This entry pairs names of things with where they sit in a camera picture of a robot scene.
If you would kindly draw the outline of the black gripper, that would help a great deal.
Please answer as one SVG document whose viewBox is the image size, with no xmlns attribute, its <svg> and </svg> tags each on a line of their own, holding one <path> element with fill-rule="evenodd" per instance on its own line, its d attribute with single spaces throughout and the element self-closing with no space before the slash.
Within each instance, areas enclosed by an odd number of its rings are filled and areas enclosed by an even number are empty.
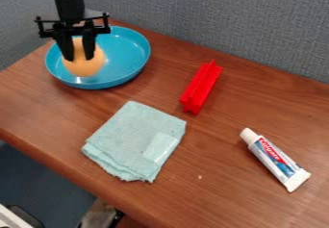
<svg viewBox="0 0 329 228">
<path fill-rule="evenodd" d="M 81 45 L 87 60 L 93 58 L 95 35 L 108 34 L 109 15 L 105 12 L 89 10 L 83 0 L 53 0 L 57 16 L 44 18 L 36 16 L 41 38 L 53 38 L 61 55 L 67 61 L 75 59 L 72 36 L 81 36 Z"/>
</svg>

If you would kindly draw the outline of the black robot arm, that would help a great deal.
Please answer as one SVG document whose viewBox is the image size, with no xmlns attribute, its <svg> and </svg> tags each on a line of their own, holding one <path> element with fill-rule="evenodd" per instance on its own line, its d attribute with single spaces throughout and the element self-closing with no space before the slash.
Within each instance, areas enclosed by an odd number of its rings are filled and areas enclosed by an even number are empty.
<svg viewBox="0 0 329 228">
<path fill-rule="evenodd" d="M 95 55 L 96 37 L 111 32 L 109 14 L 84 7 L 83 0 L 53 0 L 56 19 L 42 19 L 38 15 L 34 22 L 40 38 L 52 38 L 67 61 L 75 59 L 72 37 L 81 36 L 81 50 L 89 61 Z"/>
</svg>

